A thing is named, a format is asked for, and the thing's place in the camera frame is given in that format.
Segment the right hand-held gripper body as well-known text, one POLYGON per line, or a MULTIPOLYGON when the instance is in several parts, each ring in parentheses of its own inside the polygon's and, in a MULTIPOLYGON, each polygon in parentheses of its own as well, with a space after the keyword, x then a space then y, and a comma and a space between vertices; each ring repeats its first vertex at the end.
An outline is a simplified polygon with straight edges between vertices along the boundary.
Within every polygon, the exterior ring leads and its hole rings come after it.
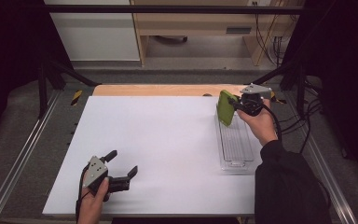
POLYGON ((263 109, 264 100, 271 98, 272 89, 256 84, 249 84, 241 90, 240 110, 249 116, 257 116, 263 109))

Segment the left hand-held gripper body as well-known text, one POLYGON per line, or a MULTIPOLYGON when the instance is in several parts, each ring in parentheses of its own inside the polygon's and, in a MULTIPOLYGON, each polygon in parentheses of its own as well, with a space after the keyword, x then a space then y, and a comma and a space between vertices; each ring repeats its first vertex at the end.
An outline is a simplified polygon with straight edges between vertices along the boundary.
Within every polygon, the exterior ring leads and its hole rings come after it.
POLYGON ((131 180, 127 176, 109 176, 106 162, 102 162, 101 158, 96 156, 92 156, 85 167, 85 175, 82 177, 82 188, 87 188, 95 194, 106 177, 109 180, 108 193, 130 189, 131 180))

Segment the clear plastic container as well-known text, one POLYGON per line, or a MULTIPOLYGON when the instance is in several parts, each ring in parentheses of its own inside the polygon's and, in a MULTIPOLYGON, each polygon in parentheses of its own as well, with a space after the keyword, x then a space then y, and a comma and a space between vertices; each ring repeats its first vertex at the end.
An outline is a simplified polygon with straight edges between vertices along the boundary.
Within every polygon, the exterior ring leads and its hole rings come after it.
POLYGON ((215 126, 221 169, 233 174, 252 175, 255 157, 246 123, 234 115, 231 124, 226 126, 215 116, 215 126))

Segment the person's right hand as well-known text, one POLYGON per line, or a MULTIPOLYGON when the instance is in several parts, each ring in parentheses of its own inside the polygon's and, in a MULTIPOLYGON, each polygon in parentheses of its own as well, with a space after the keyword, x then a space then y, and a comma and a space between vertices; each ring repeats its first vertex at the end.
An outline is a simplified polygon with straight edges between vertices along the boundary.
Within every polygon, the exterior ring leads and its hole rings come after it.
POLYGON ((267 109, 263 108, 255 117, 247 115, 241 110, 237 110, 237 114, 249 125, 252 133, 258 139, 261 146, 278 139, 273 125, 273 117, 267 109))

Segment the person's left hand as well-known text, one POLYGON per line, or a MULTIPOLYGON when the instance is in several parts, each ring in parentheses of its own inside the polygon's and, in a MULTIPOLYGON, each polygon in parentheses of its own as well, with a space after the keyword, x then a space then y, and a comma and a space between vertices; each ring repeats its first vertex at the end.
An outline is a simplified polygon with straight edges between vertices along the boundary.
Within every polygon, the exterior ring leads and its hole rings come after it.
POLYGON ((95 194, 92 194, 87 188, 81 190, 81 205, 77 224, 99 224, 103 209, 103 199, 108 187, 109 180, 106 177, 95 194))

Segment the yellow black striped tape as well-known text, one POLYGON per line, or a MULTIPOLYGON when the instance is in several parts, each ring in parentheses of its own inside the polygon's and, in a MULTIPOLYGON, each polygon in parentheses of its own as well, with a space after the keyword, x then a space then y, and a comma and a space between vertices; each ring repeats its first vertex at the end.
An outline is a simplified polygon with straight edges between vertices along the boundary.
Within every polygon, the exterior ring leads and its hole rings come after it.
POLYGON ((71 101, 71 105, 76 105, 77 104, 81 94, 82 94, 82 90, 78 90, 78 91, 75 92, 74 97, 73 97, 73 99, 71 101))
POLYGON ((282 105, 287 104, 287 101, 286 101, 286 100, 278 99, 274 91, 272 91, 272 92, 270 93, 270 101, 271 101, 271 102, 274 102, 274 103, 279 103, 279 104, 282 104, 282 105))

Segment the black metal stand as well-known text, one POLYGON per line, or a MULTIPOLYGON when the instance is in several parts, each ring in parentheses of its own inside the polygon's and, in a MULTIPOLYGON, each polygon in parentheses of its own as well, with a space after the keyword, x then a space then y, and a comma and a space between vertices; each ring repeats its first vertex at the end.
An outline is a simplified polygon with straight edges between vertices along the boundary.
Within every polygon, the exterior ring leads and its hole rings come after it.
POLYGON ((62 74, 69 75, 70 77, 80 81, 89 87, 97 87, 98 83, 92 81, 82 75, 78 74, 73 68, 58 63, 56 61, 48 61, 41 63, 38 68, 38 91, 39 91, 39 115, 42 119, 48 111, 48 93, 47 81, 53 86, 54 90, 62 90, 66 82, 62 78, 62 74))
POLYGON ((296 112, 302 119, 305 118, 304 96, 306 75, 303 63, 300 60, 292 59, 266 75, 256 79, 254 84, 263 84, 278 75, 282 75, 280 83, 282 91, 290 91, 296 86, 296 112))

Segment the wooden desk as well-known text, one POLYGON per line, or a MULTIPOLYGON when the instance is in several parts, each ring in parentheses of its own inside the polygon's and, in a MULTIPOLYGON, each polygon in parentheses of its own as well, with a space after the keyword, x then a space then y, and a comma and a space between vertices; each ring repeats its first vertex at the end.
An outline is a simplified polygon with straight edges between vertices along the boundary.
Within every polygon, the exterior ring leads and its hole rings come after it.
MULTIPOLYGON (((130 0, 133 6, 302 7, 305 0, 130 0)), ((254 65, 260 65, 275 36, 289 37, 297 15, 255 14, 163 14, 133 15, 139 49, 146 53, 149 36, 227 35, 227 27, 252 27, 243 39, 254 65)))

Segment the black curtain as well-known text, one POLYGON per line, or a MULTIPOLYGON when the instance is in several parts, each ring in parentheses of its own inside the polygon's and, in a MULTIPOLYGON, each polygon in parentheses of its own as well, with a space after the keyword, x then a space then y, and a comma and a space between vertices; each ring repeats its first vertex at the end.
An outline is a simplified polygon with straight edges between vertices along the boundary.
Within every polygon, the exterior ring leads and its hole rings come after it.
POLYGON ((322 101, 337 138, 358 161, 358 0, 305 0, 317 13, 299 17, 284 59, 310 31, 306 72, 323 83, 322 101))
POLYGON ((11 91, 37 79, 43 57, 71 67, 44 0, 0 0, 0 118, 11 91))

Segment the white cabinet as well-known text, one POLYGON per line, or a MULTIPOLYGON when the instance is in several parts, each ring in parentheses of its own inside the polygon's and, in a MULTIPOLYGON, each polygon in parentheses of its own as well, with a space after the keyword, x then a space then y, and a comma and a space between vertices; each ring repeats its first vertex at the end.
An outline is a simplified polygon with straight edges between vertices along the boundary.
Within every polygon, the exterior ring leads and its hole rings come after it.
POLYGON ((51 13, 71 61, 139 61, 130 13, 51 13))

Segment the aluminium floor rail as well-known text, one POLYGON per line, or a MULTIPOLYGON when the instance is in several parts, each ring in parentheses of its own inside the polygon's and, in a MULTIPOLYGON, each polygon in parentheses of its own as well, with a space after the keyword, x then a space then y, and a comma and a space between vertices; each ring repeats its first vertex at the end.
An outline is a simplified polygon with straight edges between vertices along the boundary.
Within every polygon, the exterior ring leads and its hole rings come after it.
POLYGON ((316 141, 310 133, 310 128, 305 125, 300 128, 302 137, 308 147, 308 152, 313 160, 318 175, 324 184, 328 195, 330 196, 331 204, 334 207, 339 218, 340 224, 358 224, 354 213, 351 210, 337 180, 335 179, 330 167, 324 159, 316 141))
POLYGON ((5 207, 11 192, 16 186, 27 161, 33 153, 34 148, 38 143, 38 140, 43 133, 61 94, 61 91, 52 92, 51 97, 48 100, 48 107, 45 114, 36 121, 31 133, 21 149, 20 154, 14 161, 14 164, 11 166, 11 169, 3 181, 0 187, 0 214, 5 207))

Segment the black metal frame bar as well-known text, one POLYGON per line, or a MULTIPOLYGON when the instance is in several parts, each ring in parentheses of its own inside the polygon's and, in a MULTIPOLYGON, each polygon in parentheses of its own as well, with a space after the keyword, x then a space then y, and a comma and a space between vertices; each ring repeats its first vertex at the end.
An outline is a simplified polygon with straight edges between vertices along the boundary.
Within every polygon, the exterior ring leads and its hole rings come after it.
POLYGON ((122 6, 45 5, 52 13, 176 13, 176 14, 277 14, 300 15, 303 7, 219 7, 219 6, 122 6))

